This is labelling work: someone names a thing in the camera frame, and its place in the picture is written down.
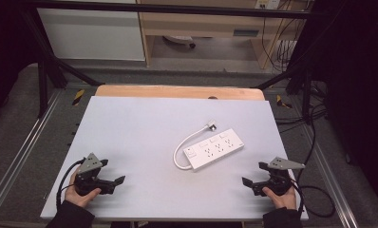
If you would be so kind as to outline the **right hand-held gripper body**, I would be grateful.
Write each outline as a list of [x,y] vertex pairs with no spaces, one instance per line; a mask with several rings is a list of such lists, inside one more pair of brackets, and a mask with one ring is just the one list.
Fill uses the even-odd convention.
[[289,171],[292,169],[304,169],[305,164],[289,161],[283,158],[275,157],[268,163],[270,178],[266,181],[256,182],[253,184],[253,191],[255,196],[266,197],[262,188],[268,187],[273,190],[278,196],[285,194],[292,186],[292,181]]

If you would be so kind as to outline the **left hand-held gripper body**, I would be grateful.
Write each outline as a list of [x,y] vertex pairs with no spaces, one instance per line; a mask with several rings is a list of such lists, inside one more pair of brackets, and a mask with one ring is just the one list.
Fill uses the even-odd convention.
[[111,195],[114,192],[115,185],[113,181],[98,178],[101,169],[102,164],[100,160],[93,153],[90,153],[78,168],[74,181],[77,193],[80,196],[87,195],[95,188],[100,188],[102,195]]

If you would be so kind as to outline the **person's right hand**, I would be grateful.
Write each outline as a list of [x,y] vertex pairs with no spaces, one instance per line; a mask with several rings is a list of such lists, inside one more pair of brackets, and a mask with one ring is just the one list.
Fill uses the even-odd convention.
[[296,194],[293,187],[291,187],[285,194],[278,196],[273,190],[268,187],[262,188],[263,193],[271,199],[276,209],[284,208],[296,209]]

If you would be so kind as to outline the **person's left hand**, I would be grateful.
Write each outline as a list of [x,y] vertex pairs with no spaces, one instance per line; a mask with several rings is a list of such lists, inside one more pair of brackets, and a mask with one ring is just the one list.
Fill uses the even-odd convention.
[[100,188],[95,188],[94,190],[90,191],[87,195],[80,196],[77,193],[77,189],[74,185],[76,174],[73,173],[70,177],[69,187],[65,191],[65,200],[80,206],[82,208],[87,207],[87,205],[93,201],[100,193]]

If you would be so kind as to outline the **white power strip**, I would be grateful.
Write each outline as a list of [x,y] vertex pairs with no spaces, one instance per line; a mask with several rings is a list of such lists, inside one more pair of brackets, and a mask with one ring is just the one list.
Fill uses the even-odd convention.
[[244,142],[232,129],[225,130],[204,141],[183,149],[194,171],[241,150]]

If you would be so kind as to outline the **yellow black floor tape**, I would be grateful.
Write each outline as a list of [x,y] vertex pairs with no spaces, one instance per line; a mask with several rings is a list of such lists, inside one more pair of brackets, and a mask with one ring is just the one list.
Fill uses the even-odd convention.
[[286,108],[293,108],[293,106],[291,104],[284,103],[280,95],[276,95],[276,104],[277,104],[277,106],[284,106]]
[[75,95],[75,97],[74,97],[74,99],[73,99],[72,105],[78,105],[79,102],[81,101],[81,99],[82,99],[84,93],[85,93],[85,90],[84,90],[84,89],[80,89],[80,90],[76,93],[76,95]]

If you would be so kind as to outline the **black metal stand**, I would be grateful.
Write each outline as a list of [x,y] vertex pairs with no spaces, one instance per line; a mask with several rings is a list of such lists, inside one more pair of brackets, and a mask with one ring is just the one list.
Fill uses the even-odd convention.
[[285,78],[290,79],[286,87],[289,95],[295,95],[299,90],[302,90],[301,117],[307,124],[310,124],[312,122],[312,114],[310,113],[312,65],[307,60],[297,61],[289,66],[286,71],[260,85],[256,85],[255,88],[264,90]]
[[19,9],[19,13],[23,28],[31,37],[30,46],[34,56],[37,58],[40,96],[39,118],[43,117],[48,111],[47,80],[51,80],[55,88],[65,88],[67,80],[63,73],[64,70],[91,86],[103,85],[103,83],[91,79],[54,54],[36,9]]

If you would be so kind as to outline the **wooden table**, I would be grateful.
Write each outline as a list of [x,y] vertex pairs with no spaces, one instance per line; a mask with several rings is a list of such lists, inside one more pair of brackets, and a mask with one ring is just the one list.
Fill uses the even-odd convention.
[[100,85],[96,96],[264,101],[260,89],[177,85]]

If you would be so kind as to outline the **white cabinet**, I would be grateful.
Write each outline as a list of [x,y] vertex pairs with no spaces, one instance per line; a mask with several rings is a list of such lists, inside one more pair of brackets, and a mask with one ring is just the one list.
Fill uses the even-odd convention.
[[38,9],[55,55],[62,59],[145,59],[133,12]]

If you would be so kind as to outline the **chair base with caster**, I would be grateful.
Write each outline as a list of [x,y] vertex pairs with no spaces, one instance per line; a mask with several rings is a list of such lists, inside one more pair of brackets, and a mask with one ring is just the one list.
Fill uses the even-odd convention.
[[165,36],[165,39],[181,45],[187,45],[189,48],[195,48],[196,44],[190,36]]

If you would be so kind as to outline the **wooden desk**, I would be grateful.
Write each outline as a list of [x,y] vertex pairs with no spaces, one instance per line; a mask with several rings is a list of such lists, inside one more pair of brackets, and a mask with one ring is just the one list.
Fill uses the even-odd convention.
[[[136,0],[139,4],[223,7],[259,10],[256,0]],[[308,0],[280,0],[277,10],[305,11]],[[300,19],[251,18],[242,16],[175,13],[139,14],[145,59],[151,59],[156,36],[245,38],[254,48],[262,69],[271,65],[275,45],[280,40],[296,40],[303,29]]]

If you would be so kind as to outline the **aluminium floor rail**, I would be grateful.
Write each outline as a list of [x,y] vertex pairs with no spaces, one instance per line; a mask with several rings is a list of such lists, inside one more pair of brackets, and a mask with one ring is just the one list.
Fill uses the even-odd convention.
[[47,121],[49,120],[53,110],[55,109],[56,105],[59,102],[61,95],[63,94],[62,89],[55,89],[52,93],[49,102],[48,108],[44,112],[43,116],[38,118],[37,121],[34,123],[33,128],[29,131],[27,138],[24,140],[22,146],[18,150],[15,158],[13,159],[12,163],[10,164],[5,176],[0,181],[0,206],[3,203],[6,195],[8,194],[9,190],[11,189],[12,184],[14,183],[18,173],[22,169],[25,161],[28,158],[30,151],[32,150],[33,146],[39,139],[43,129],[45,128]]
[[358,228],[358,222],[350,209],[339,181],[335,177],[334,172],[324,156],[323,150],[317,141],[316,133],[313,131],[311,125],[304,125],[303,130],[312,145],[312,157],[316,163],[323,182],[325,183],[327,191],[333,200],[334,207],[343,227]]

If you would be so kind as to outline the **white wall socket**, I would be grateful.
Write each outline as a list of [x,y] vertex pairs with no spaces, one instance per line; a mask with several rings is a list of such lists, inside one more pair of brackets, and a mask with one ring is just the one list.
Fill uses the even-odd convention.
[[280,0],[256,0],[255,8],[260,10],[276,10]]

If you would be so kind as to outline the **black frame crossbar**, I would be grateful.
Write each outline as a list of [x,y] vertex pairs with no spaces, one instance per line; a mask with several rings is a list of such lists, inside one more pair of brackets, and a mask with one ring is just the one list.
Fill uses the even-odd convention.
[[239,9],[220,7],[178,6],[178,5],[154,5],[154,4],[127,4],[105,2],[82,1],[56,1],[56,0],[25,0],[27,6],[40,9],[57,10],[102,10],[102,11],[126,11],[148,13],[175,13],[197,15],[243,16],[261,18],[291,18],[291,19],[315,19],[319,13],[307,11],[289,11],[277,9]]

